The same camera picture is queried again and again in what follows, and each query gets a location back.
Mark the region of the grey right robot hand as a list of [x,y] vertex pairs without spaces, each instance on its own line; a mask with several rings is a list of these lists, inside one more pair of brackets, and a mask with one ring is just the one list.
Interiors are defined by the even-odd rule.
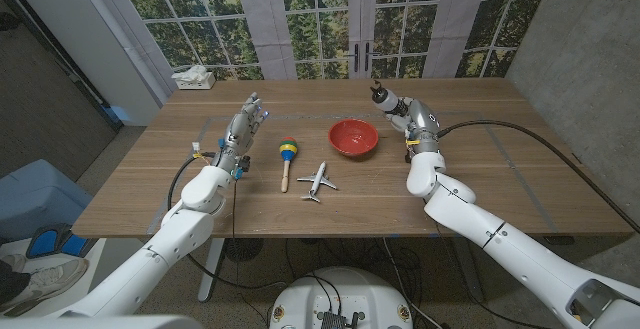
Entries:
[[407,106],[404,116],[386,113],[385,117],[391,125],[405,135],[406,140],[418,141],[413,146],[416,154],[423,152],[439,152],[437,133],[439,122],[434,112],[423,102],[411,97],[400,97]]

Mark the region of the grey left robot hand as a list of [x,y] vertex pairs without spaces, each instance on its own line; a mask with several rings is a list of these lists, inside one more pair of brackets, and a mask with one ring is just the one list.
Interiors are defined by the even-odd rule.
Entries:
[[213,165],[227,172],[240,166],[240,162],[253,145],[254,136],[269,112],[262,110],[262,99],[253,92],[236,113],[222,137],[220,152]]

